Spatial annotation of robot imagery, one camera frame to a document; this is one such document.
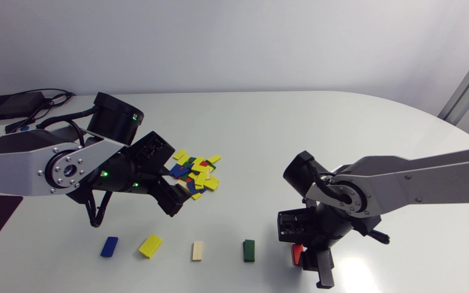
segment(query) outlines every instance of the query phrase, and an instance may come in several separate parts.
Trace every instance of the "blue block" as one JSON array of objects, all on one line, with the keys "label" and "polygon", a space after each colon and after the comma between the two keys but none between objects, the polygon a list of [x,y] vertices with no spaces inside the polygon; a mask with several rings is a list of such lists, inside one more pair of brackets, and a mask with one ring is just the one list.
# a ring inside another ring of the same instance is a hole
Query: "blue block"
[{"label": "blue block", "polygon": [[192,180],[191,182],[188,182],[188,188],[189,188],[189,191],[191,191],[192,195],[195,195],[199,192],[204,193],[207,190],[207,188],[203,188],[203,189],[199,189],[199,190],[195,189],[195,180]]},{"label": "blue block", "polygon": [[173,176],[177,178],[178,176],[175,176],[175,172],[180,170],[181,165],[175,165],[171,170],[169,171],[169,176]]},{"label": "blue block", "polygon": [[173,171],[173,176],[175,176],[176,178],[184,175],[184,174],[188,174],[189,173],[189,169],[188,168],[182,168],[182,169],[179,169],[179,170],[176,170],[176,171]]},{"label": "blue block", "polygon": [[101,256],[104,258],[112,257],[113,252],[115,251],[115,246],[117,245],[117,241],[119,241],[118,237],[108,237],[108,239],[106,239],[106,243],[104,243]]}]

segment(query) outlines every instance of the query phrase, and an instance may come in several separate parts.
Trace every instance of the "power cord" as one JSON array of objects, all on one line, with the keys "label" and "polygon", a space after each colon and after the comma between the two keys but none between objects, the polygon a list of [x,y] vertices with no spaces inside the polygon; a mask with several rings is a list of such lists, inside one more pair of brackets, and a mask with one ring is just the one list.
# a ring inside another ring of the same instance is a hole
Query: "power cord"
[{"label": "power cord", "polygon": [[[34,111],[34,113],[32,113],[32,115],[30,115],[27,119],[25,120],[21,120],[21,121],[18,121],[18,122],[15,122],[15,123],[12,123],[8,126],[5,127],[5,132],[8,134],[8,133],[14,133],[16,132],[18,129],[20,129],[21,127],[23,126],[26,126],[28,124],[32,124],[34,123],[37,119],[39,118],[43,118],[45,117],[48,112],[50,112],[50,110],[52,108],[55,108],[55,107],[60,107],[62,105],[64,105],[66,102],[68,102],[73,96],[75,96],[74,93],[72,92],[69,92],[69,91],[66,91],[66,90],[63,90],[63,89],[55,89],[55,88],[44,88],[44,89],[35,89],[35,90],[29,90],[29,91],[23,91],[23,92],[19,92],[19,93],[14,93],[14,94],[11,94],[11,95],[19,95],[19,94],[25,94],[25,93],[30,93],[30,92],[38,92],[38,91],[61,91],[62,93],[60,94],[57,94],[55,95],[54,97],[52,98],[47,98],[45,99],[45,102],[43,104],[41,104],[36,111]],[[64,100],[62,100],[61,102],[59,103],[55,103],[54,100],[57,100],[58,98],[62,98],[62,97],[65,97]],[[44,115],[42,115],[41,117],[35,117],[41,110],[44,110],[46,109],[46,113]]]}]

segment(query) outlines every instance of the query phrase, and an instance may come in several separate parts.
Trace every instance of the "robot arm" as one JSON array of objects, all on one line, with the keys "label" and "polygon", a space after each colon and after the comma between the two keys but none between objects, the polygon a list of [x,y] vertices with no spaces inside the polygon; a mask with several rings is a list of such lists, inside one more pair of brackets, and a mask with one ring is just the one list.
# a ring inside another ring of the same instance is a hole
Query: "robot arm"
[{"label": "robot arm", "polygon": [[[114,191],[150,194],[166,214],[175,215],[190,198],[162,177],[169,174],[164,163],[175,149],[155,132],[130,146],[143,113],[104,93],[94,104],[87,111],[47,119],[39,129],[0,137],[0,193],[67,194],[86,206],[94,227],[100,225]],[[88,115],[93,115],[88,130],[71,121]],[[73,127],[44,130],[60,121]],[[83,135],[90,136],[86,142]],[[106,191],[98,208],[94,189]]]},{"label": "robot arm", "polygon": [[388,244],[388,235],[374,230],[380,215],[408,204],[469,203],[469,150],[418,160],[369,156],[334,173],[305,151],[283,178],[307,208],[278,214],[279,240],[307,247],[299,265],[318,271],[318,288],[328,289],[331,247],[350,230]]}]

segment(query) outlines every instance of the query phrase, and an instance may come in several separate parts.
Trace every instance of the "white table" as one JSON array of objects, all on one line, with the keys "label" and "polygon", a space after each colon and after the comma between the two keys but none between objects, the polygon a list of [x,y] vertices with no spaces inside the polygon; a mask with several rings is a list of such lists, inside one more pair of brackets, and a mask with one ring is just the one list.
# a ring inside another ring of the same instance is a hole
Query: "white table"
[{"label": "white table", "polygon": [[[219,188],[173,218],[149,195],[116,193],[100,228],[64,195],[24,198],[0,232],[0,292],[322,292],[318,275],[293,267],[290,243],[278,241],[277,213],[303,207],[282,178],[294,156],[308,150],[332,169],[366,155],[469,149],[462,130],[361,94],[115,96],[145,113],[136,139],[155,130],[192,156],[222,155]],[[49,117],[90,108],[93,98],[76,97]],[[77,122],[85,128],[89,118]],[[333,247],[331,293],[469,291],[469,204],[407,206],[384,215],[377,229],[391,244],[350,232]],[[164,242],[147,259],[137,249],[151,233]],[[119,243],[102,258],[108,236]],[[243,262],[244,239],[256,241],[255,263]],[[193,241],[204,241],[201,262],[190,261]]]}]

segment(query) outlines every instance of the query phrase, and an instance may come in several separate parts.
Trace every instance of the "yellow block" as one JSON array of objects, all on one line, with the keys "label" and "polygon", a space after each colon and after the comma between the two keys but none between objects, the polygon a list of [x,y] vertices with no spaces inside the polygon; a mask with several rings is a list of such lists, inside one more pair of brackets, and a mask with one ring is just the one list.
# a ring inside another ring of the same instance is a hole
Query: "yellow block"
[{"label": "yellow block", "polygon": [[184,165],[184,163],[186,163],[189,160],[189,158],[190,158],[190,156],[183,155],[178,159],[177,164],[182,166],[182,165]]},{"label": "yellow block", "polygon": [[204,186],[207,188],[207,189],[211,189],[212,191],[214,191],[217,187],[218,187],[218,182],[215,182],[213,180],[205,180],[204,182]]},{"label": "yellow block", "polygon": [[204,185],[204,182],[207,178],[207,174],[200,173],[197,178],[195,179],[195,185]]},{"label": "yellow block", "polygon": [[195,166],[198,166],[200,165],[201,162],[204,161],[204,157],[197,157],[194,161],[193,161],[193,164],[195,164]]},{"label": "yellow block", "polygon": [[193,198],[193,200],[197,200],[197,199],[199,199],[201,196],[202,196],[202,194],[199,192],[199,193],[195,193],[195,194],[192,195],[191,197]]},{"label": "yellow block", "polygon": [[152,258],[161,243],[162,239],[160,239],[160,237],[155,234],[151,234],[141,245],[138,251],[140,251],[141,254],[144,254],[147,258]]},{"label": "yellow block", "polygon": [[180,150],[173,156],[173,158],[176,160],[180,160],[180,158],[182,158],[182,156],[184,156],[187,153],[188,152],[186,152],[186,150]]},{"label": "yellow block", "polygon": [[191,170],[197,171],[197,172],[200,172],[200,173],[206,173],[207,168],[204,167],[204,166],[200,166],[200,165],[194,164],[193,167],[191,167]]},{"label": "yellow block", "polygon": [[210,180],[211,180],[212,182],[220,183],[220,180],[216,179],[216,177],[213,176],[212,174],[210,175],[210,177],[211,177]]},{"label": "yellow block", "polygon": [[214,163],[220,161],[221,158],[222,157],[220,155],[214,155],[214,156],[208,158],[207,161],[210,162],[211,164],[214,164]]}]

